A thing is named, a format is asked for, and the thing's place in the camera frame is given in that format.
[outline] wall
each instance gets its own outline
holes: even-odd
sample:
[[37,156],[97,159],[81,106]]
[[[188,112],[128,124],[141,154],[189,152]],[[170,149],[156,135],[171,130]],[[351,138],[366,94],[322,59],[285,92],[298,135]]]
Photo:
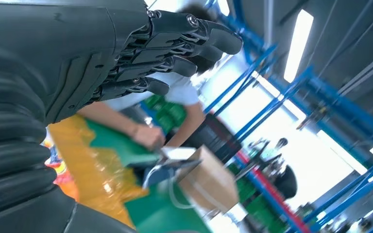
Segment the wall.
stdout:
[[[333,197],[336,193],[338,193],[341,189],[343,189],[345,186],[347,186],[349,183],[354,181],[356,178],[359,177],[359,173],[356,171],[351,172],[345,179],[343,179],[341,182],[339,182],[337,185],[335,185],[333,188],[328,190],[322,197],[318,198],[313,205],[314,206],[320,206],[324,204],[328,199]],[[352,190],[342,196],[338,201],[336,201],[333,205],[331,205],[326,212],[333,210],[337,205],[341,204],[350,194]],[[359,199],[357,202],[355,202],[353,205],[351,205],[349,208],[347,208],[344,211],[344,215],[349,220],[357,220],[361,217],[364,217],[368,212],[373,210],[373,190]]]

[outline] table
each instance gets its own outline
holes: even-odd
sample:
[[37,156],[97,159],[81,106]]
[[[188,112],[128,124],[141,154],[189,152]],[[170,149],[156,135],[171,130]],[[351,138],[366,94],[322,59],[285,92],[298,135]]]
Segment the table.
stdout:
[[[148,151],[126,136],[91,121],[87,123],[96,134],[96,138],[90,145],[114,149],[123,165],[136,162],[140,156],[150,156]],[[181,203],[188,203],[176,184],[174,193]],[[211,232],[195,210],[176,208],[170,201],[168,190],[160,190],[156,185],[150,188],[148,196],[127,202],[125,206],[139,233],[165,233],[179,230]]]

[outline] metal screw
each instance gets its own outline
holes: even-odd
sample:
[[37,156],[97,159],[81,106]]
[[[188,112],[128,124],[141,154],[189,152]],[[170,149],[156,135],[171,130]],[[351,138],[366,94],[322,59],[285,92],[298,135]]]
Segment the metal screw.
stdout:
[[193,16],[193,15],[188,15],[188,16],[186,17],[186,19],[188,20],[188,23],[189,23],[192,27],[194,27],[194,28],[198,28],[199,23],[198,23],[198,19],[197,19],[195,16]]
[[147,15],[149,18],[155,18],[156,17],[156,14],[154,11],[147,11]]

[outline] dark hair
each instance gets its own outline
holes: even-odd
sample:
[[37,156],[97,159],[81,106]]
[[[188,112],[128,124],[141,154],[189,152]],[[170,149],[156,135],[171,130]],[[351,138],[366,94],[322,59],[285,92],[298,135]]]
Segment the dark hair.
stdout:
[[[187,14],[193,14],[195,17],[215,22],[216,18],[213,17],[211,14],[208,13],[208,11],[201,5],[199,4],[191,4],[187,5],[181,10],[178,11],[178,13],[187,13]],[[186,57],[190,62],[193,62],[194,64],[197,65],[197,73],[202,74],[207,70],[212,69],[214,67],[216,62],[209,61],[201,56],[195,56],[195,57]]]
[[278,144],[282,144],[282,146],[284,147],[288,144],[288,140],[283,137],[283,138],[279,139]]

